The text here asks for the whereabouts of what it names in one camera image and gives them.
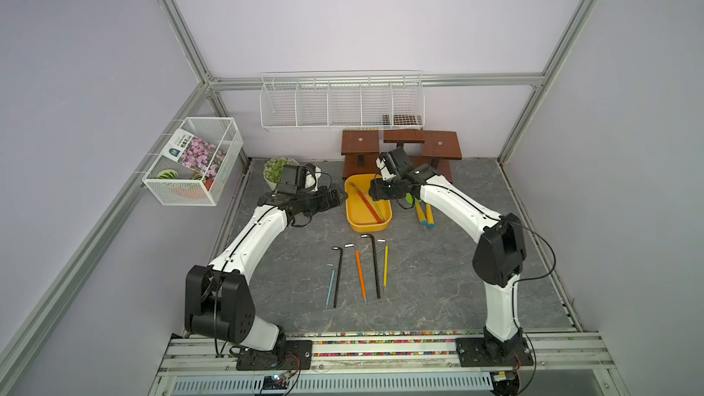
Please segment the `cable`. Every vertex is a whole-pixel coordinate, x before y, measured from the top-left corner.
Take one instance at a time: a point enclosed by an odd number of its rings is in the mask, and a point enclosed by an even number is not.
[[[404,207],[403,205],[401,205],[399,198],[396,198],[396,203],[399,204],[399,207],[401,207],[401,208],[403,208],[403,209],[413,209],[413,204],[411,204],[410,207],[408,207],[408,208],[406,208],[406,207]]]
[[[233,352],[233,351],[232,351],[233,348],[239,348],[239,349],[240,349],[240,353],[235,353],[235,352]],[[241,345],[237,345],[237,344],[232,344],[232,347],[230,348],[230,354],[231,354],[232,356],[240,356],[240,355],[242,355],[242,346],[241,346]]]
[[[320,173],[320,174],[325,174],[325,175],[327,175],[327,177],[330,178],[330,185],[329,185],[329,186],[332,186],[332,176],[330,176],[329,173],[325,173],[325,172],[316,172],[316,173]],[[326,195],[326,194],[327,194],[327,193],[324,192],[324,193],[321,193],[321,194],[319,194],[319,195],[312,196],[312,197],[309,198],[309,199],[319,198],[319,197],[322,197],[322,196],[324,196],[324,195]],[[287,201],[287,202],[284,202],[284,203],[282,203],[281,205],[273,205],[271,208],[267,209],[261,216],[259,216],[259,219],[257,219],[257,220],[255,221],[255,223],[252,224],[252,226],[249,228],[249,230],[247,230],[247,232],[244,234],[244,236],[242,237],[242,239],[240,239],[240,241],[237,242],[237,244],[234,246],[234,248],[233,248],[232,251],[230,252],[230,255],[229,255],[229,256],[227,257],[227,259],[225,260],[225,262],[224,262],[224,264],[223,264],[223,267],[220,268],[220,271],[224,272],[224,268],[225,268],[225,267],[227,266],[227,264],[230,262],[230,258],[232,257],[232,255],[234,254],[234,252],[237,251],[237,248],[239,248],[239,245],[240,245],[242,242],[245,241],[245,239],[247,238],[247,235],[249,235],[249,233],[251,233],[251,231],[252,231],[257,225],[259,225],[259,222],[261,222],[261,220],[264,218],[264,216],[268,215],[269,212],[270,212],[271,210],[273,210],[274,208],[285,207],[285,206],[288,205],[289,203],[291,203],[291,200],[289,200],[289,201]],[[308,223],[306,223],[306,224],[304,224],[304,225],[295,225],[295,224],[294,224],[293,226],[295,226],[296,228],[303,228],[305,225],[308,225],[308,224],[310,224],[311,222],[312,222],[312,216],[309,218]],[[218,350],[218,348],[217,348],[217,292],[218,292],[219,290],[220,290],[220,286],[218,286],[217,289],[216,289],[216,292],[215,292],[215,304],[213,305],[213,344],[215,345],[215,348],[216,348],[216,358],[220,358],[220,357],[223,355],[223,351],[224,351],[224,348],[225,348],[225,346],[223,346],[223,349],[222,349],[222,350]]]
[[[513,286],[511,286],[511,292],[512,292],[512,293],[511,293],[511,313],[513,314],[513,322],[515,323],[516,327],[519,327],[519,326],[518,326],[518,321],[516,321],[516,314],[515,314],[515,311],[514,311],[514,309],[515,309],[516,284],[519,283],[519,282],[521,282],[521,281],[540,280],[541,278],[545,278],[545,277],[549,276],[550,274],[552,274],[552,273],[554,272],[555,268],[556,268],[557,265],[558,265],[558,258],[555,256],[555,251],[554,251],[552,245],[550,245],[550,242],[548,242],[542,235],[540,235],[539,233],[537,233],[535,230],[533,230],[533,229],[531,229],[531,228],[528,228],[527,226],[524,226],[524,225],[522,225],[522,224],[518,224],[518,223],[516,223],[516,222],[509,222],[509,221],[504,220],[504,219],[496,219],[496,218],[494,218],[494,217],[489,216],[487,213],[485,213],[485,212],[484,212],[483,210],[481,210],[479,207],[477,207],[476,205],[474,205],[473,203],[471,203],[467,198],[465,198],[464,196],[462,196],[459,192],[456,192],[456,191],[454,191],[453,189],[451,189],[451,188],[449,188],[449,187],[439,186],[439,185],[436,185],[436,184],[434,184],[434,183],[415,184],[415,185],[420,185],[420,186],[422,186],[422,185],[428,185],[428,186],[434,186],[434,187],[444,188],[445,190],[454,193],[456,196],[458,196],[459,198],[461,198],[462,200],[464,200],[466,203],[470,204],[474,209],[476,209],[477,211],[479,211],[480,214],[482,214],[483,216],[487,217],[488,219],[495,220],[495,221],[497,221],[497,222],[503,222],[503,223],[507,223],[507,224],[512,224],[512,225],[518,225],[518,226],[520,226],[521,228],[523,228],[524,230],[528,231],[529,233],[532,233],[533,235],[537,236],[540,240],[542,240],[543,242],[545,242],[545,244],[548,246],[548,249],[550,250],[550,253],[552,253],[552,255],[553,255],[553,265],[550,267],[550,269],[548,269],[548,272],[546,272],[545,274],[543,274],[543,275],[541,275],[541,276],[538,276],[538,277],[519,278],[518,280],[516,280],[516,281],[513,283]],[[526,339],[528,340],[528,343],[530,344],[530,348],[531,348],[531,350],[533,351],[533,374],[531,374],[530,379],[528,380],[528,383],[525,385],[525,387],[523,387],[523,389],[522,389],[521,391],[519,391],[518,393],[516,393],[516,396],[520,395],[521,393],[523,393],[523,392],[528,388],[528,386],[530,385],[530,383],[533,382],[533,377],[535,376],[535,373],[536,373],[536,371],[538,370],[538,361],[537,361],[537,359],[536,359],[536,357],[535,357],[535,348],[533,347],[533,341],[531,341],[531,339],[530,339],[530,337],[528,336],[527,333],[523,332],[523,336],[526,337]]]
[[[533,374],[531,374],[530,379],[528,380],[528,383],[526,384],[526,386],[523,387],[523,390],[516,393],[516,396],[520,395],[521,393],[523,393],[526,390],[526,388],[528,388],[528,385],[530,385],[530,383],[533,382],[533,378],[535,377],[535,372],[538,371],[538,361],[535,357],[535,348],[533,347],[533,342],[531,341],[531,339],[527,333],[523,332],[523,335],[526,337],[526,339],[530,343],[530,349],[533,351]]]
[[[316,173],[326,175],[326,176],[328,177],[328,179],[330,180],[330,185],[328,185],[328,186],[329,186],[329,187],[332,187],[332,176],[330,176],[329,173],[325,173],[325,172],[316,172]],[[317,179],[316,179],[316,181],[315,181],[315,185],[316,185],[316,186],[320,185],[320,184],[318,184],[318,180],[317,180]]]
[[[555,251],[553,250],[553,247],[550,245],[550,243],[549,243],[542,235],[540,235],[539,233],[537,233],[535,230],[533,230],[533,229],[531,229],[531,228],[528,228],[528,227],[525,226],[525,225],[518,224],[517,222],[511,222],[511,221],[508,221],[508,220],[505,220],[505,219],[497,219],[497,218],[495,218],[495,217],[489,216],[486,212],[484,212],[484,210],[480,209],[480,207],[477,207],[476,205],[474,205],[473,203],[471,203],[469,199],[465,198],[465,197],[462,196],[459,192],[453,190],[452,188],[445,187],[445,186],[439,186],[439,185],[434,184],[434,183],[426,183],[426,184],[416,183],[416,184],[413,184],[413,185],[415,185],[415,186],[427,185],[427,186],[433,186],[433,187],[444,188],[445,190],[449,191],[450,193],[453,193],[454,195],[456,195],[456,196],[458,196],[459,198],[461,198],[462,200],[464,200],[466,203],[470,204],[470,205],[472,206],[472,208],[474,208],[474,209],[476,209],[477,211],[479,211],[482,216],[485,216],[485,217],[487,217],[488,219],[495,220],[495,221],[497,221],[497,222],[501,222],[501,223],[504,223],[504,224],[511,224],[511,225],[520,226],[520,227],[523,228],[524,230],[528,231],[529,233],[532,233],[533,235],[537,236],[540,240],[542,240],[543,242],[545,242],[545,244],[548,245],[548,248],[550,249],[550,252],[551,252],[552,255],[553,255],[553,265],[552,265],[552,267],[548,270],[547,273],[545,273],[545,274],[543,274],[543,275],[541,275],[541,276],[538,276],[538,277],[529,277],[529,278],[521,278],[521,279],[519,279],[519,280],[516,280],[516,283],[518,283],[519,281],[540,280],[541,278],[545,278],[545,277],[549,276],[549,275],[552,274],[553,271],[555,270],[555,267],[556,267],[557,264],[558,264],[558,259],[557,259],[557,257],[555,256]]]
[[[216,303],[213,305],[213,342],[216,344],[216,358],[220,357],[217,353],[217,291],[216,291]]]
[[[298,355],[289,355],[289,356],[295,357],[295,358],[296,358],[296,361],[297,361],[297,363],[298,363],[298,365],[296,366],[296,371],[294,372],[294,374],[291,375],[291,377],[290,377],[289,379],[293,378],[296,374],[297,374],[298,376],[296,377],[296,382],[294,382],[293,384],[291,384],[291,386],[289,387],[289,389],[286,390],[286,393],[284,393],[282,396],[286,396],[288,393],[290,393],[292,390],[294,390],[294,387],[296,386],[296,384],[298,383],[298,381],[301,379],[301,374],[299,374],[299,372],[301,371],[301,359],[298,357]]]

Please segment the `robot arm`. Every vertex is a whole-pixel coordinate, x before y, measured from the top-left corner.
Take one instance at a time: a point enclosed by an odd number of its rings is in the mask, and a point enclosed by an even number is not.
[[[484,207],[427,164],[416,167],[401,147],[382,153],[377,166],[382,178],[373,180],[370,187],[374,200],[400,199],[411,193],[442,211],[477,243],[472,266],[487,294],[485,348],[497,361],[512,355],[521,337],[514,284],[526,257],[518,217],[501,216]]]
[[[298,215],[310,220],[347,198],[342,190],[321,186],[321,175],[321,170],[310,164],[287,164],[276,191],[259,199],[259,206],[232,244],[207,267],[191,268],[186,277],[186,330],[283,355],[281,330],[256,315],[248,285],[271,242],[288,225],[295,226]]]

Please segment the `wooden stool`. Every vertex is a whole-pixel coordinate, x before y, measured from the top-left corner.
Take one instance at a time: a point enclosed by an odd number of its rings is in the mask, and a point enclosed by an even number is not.
[[[345,156],[342,177],[353,174],[376,173],[379,157],[379,132],[345,130],[342,132],[340,154]]]
[[[397,147],[403,147],[404,144],[423,144],[425,142],[425,134],[422,128],[419,130],[414,128],[385,130],[384,142],[396,143]]]
[[[456,132],[426,130],[422,156],[411,156],[416,165],[430,164],[452,182],[452,171],[448,160],[461,160],[462,150]]]

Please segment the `watermelon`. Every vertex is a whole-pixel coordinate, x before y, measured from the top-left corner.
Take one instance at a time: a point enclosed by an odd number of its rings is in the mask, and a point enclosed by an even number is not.
[[[178,172],[171,169],[166,169],[156,175],[157,179],[178,179]]]

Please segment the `white wire basket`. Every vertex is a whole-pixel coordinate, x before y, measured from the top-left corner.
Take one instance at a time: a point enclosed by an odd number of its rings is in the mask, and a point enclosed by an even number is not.
[[[213,156],[220,151],[225,152],[212,183],[207,180],[193,180],[193,169],[162,155],[156,157],[142,182],[162,205],[215,206],[223,194],[224,185],[242,148],[242,135],[233,118],[189,117],[184,119],[179,127],[210,144],[217,145]],[[208,169],[213,168],[214,160],[215,158],[210,160]],[[157,179],[157,175],[167,169],[176,171],[178,179]]]
[[[259,97],[267,130],[422,128],[421,75],[264,78]]]

